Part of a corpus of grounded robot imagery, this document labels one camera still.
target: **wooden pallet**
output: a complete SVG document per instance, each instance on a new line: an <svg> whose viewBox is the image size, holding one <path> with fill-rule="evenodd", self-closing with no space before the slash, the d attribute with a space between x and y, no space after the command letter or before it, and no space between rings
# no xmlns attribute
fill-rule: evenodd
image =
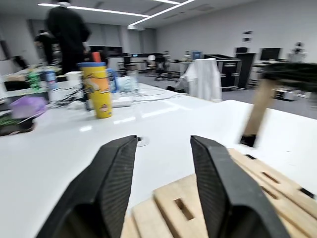
<svg viewBox="0 0 317 238"><path fill-rule="evenodd" d="M234 149L233 160L263 189L293 238L317 237L317 203L301 187L264 164ZM190 175L153 192L153 199L132 209L121 238L208 238L196 175Z"/></svg>

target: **purple bag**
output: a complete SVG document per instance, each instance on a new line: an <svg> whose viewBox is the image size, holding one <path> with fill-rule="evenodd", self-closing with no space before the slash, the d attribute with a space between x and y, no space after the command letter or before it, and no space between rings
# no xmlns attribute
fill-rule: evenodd
<svg viewBox="0 0 317 238"><path fill-rule="evenodd" d="M37 118L46 111L46 100L42 97L24 96L9 105L12 118Z"/></svg>

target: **white desk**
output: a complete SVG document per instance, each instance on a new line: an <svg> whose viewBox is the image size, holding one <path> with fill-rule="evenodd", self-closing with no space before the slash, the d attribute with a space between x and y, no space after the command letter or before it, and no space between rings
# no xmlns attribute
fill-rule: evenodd
<svg viewBox="0 0 317 238"><path fill-rule="evenodd" d="M148 94L159 93L151 86L141 84L140 88L147 88ZM139 100L173 95L177 94L166 91ZM209 104L189 96L139 102L129 108L114 109L113 116L108 119L95 119L93 113L85 111L53 109L36 119L34 131L0 137L0 187L3 194L0 196L0 237L33 238L68 184L90 164L98 149L124 136L136 134L150 138L148 146L137 149L131 203L135 205L147 198L150 190L161 184L160 177L164 173L168 180L163 180L163 183L175 178L168 176L174 174L173 168L163 173L173 154L161 158L165 150L161 150L160 145L165 146L167 142L162 135L173 131L174 127L180 129L178 122L184 119L178 116L181 112L190 113Z"/></svg>
<svg viewBox="0 0 317 238"><path fill-rule="evenodd" d="M100 146L133 134L148 137L150 143L136 150L128 208L154 189L194 173L190 135L258 157L317 193L316 121L268 110L258 148L250 149L237 144L250 110L246 103L217 104L189 96L114 109L111 118L99 120L82 111L49 110L37 119L33 132L0 137L0 237L33 238Z"/></svg>

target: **sticker on wall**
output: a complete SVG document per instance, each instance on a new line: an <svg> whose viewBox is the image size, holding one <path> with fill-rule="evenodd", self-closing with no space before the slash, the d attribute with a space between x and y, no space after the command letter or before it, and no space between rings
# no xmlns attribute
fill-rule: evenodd
<svg viewBox="0 0 317 238"><path fill-rule="evenodd" d="M243 38L243 43L251 43L252 38Z"/></svg>
<svg viewBox="0 0 317 238"><path fill-rule="evenodd" d="M253 31L244 31L242 43L250 43L252 41L252 34L253 34Z"/></svg>

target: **black clothing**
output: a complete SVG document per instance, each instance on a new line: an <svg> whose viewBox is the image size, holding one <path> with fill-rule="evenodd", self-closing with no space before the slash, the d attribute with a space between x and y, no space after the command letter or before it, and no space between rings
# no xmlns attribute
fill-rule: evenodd
<svg viewBox="0 0 317 238"><path fill-rule="evenodd" d="M43 45L44 54L48 64L53 63L53 39L48 34L41 34L35 38L35 41L41 42Z"/></svg>
<svg viewBox="0 0 317 238"><path fill-rule="evenodd" d="M62 53L62 73L66 74L72 71L80 71L78 63L85 62L83 53L73 54L69 52Z"/></svg>
<svg viewBox="0 0 317 238"><path fill-rule="evenodd" d="M83 42L90 36L82 18L71 9L58 6L50 10L47 26L59 42L63 73L77 71L76 63L84 62Z"/></svg>

